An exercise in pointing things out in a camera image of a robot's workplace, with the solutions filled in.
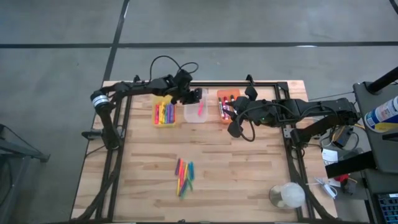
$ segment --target pink marker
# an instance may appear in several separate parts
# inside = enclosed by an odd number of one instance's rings
[[[199,116],[201,115],[202,109],[203,109],[203,102],[200,102],[200,103],[199,103],[199,110],[198,110],[198,115],[199,115]]]

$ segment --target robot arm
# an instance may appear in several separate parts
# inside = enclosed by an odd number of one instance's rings
[[[290,137],[293,145],[303,147],[314,135],[323,134],[337,125],[354,125],[360,119],[354,104],[346,98],[316,102],[305,102],[300,99],[256,100],[257,92],[252,86],[246,88],[245,94],[248,97],[239,96],[235,102],[229,103],[237,114],[228,110],[225,112],[233,121],[228,127],[230,135],[236,138],[243,137],[247,141],[254,141],[255,132],[252,128],[252,139],[244,136],[241,127],[244,120],[249,121],[252,127],[253,123],[256,126],[281,127],[296,124],[306,117],[326,116],[307,128],[291,130]]]
[[[198,103],[201,99],[201,88],[190,90],[192,76],[181,69],[176,76],[167,75],[148,82],[118,82],[112,86],[102,87],[91,94],[96,113],[103,123],[102,139],[108,150],[117,149],[121,145],[121,138],[116,127],[112,124],[111,112],[116,107],[116,102],[125,96],[153,94],[156,96],[172,96],[171,103],[176,104],[179,100],[183,105]],[[114,92],[111,100],[108,93]]]

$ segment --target spray can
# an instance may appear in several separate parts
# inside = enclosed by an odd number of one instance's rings
[[[378,133],[398,128],[398,96],[368,112],[364,123]]]

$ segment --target wooden tabletop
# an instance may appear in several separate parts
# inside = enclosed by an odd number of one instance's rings
[[[104,86],[113,83],[104,82]],[[291,98],[308,100],[303,81],[287,83]],[[294,210],[281,210],[269,200],[271,187],[290,181],[280,128],[255,127],[254,142],[231,137],[226,130],[228,126],[220,123],[216,98],[220,88],[207,89],[207,121],[186,123],[183,106],[177,105],[174,128],[153,126],[152,95],[133,96],[114,221],[297,221]],[[239,89],[244,94],[245,87]],[[275,99],[273,88],[256,87],[256,90],[257,99]],[[310,123],[311,119],[304,119],[298,127]],[[93,127],[102,128],[99,117],[95,118]],[[250,138],[248,124],[243,124],[243,128]],[[100,139],[91,141],[88,152],[102,145]],[[85,159],[72,218],[79,216],[98,193],[105,157],[106,149],[101,149]],[[176,196],[177,178],[174,176],[180,157],[195,163],[194,190],[188,191],[184,200]],[[318,147],[306,148],[304,161],[310,183],[315,182],[314,177],[326,178]],[[326,210],[336,216],[334,201],[320,186],[310,188]],[[104,211],[108,210],[109,195],[110,190]]]

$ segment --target gray concrete floor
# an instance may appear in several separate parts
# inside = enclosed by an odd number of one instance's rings
[[[0,44],[111,43],[122,3],[0,0]],[[121,42],[397,41],[397,27],[387,0],[131,0]],[[162,54],[198,62],[196,80],[242,80],[248,73],[305,80],[315,98],[388,72],[397,66],[398,47],[119,49],[111,80],[148,78]],[[100,87],[108,57],[109,49],[0,49],[0,123],[52,155],[47,164],[32,162],[13,223],[69,219],[87,145],[80,132],[91,127],[89,95]],[[154,77],[174,72],[167,60],[154,67]],[[336,204],[344,220],[364,216],[360,201]]]

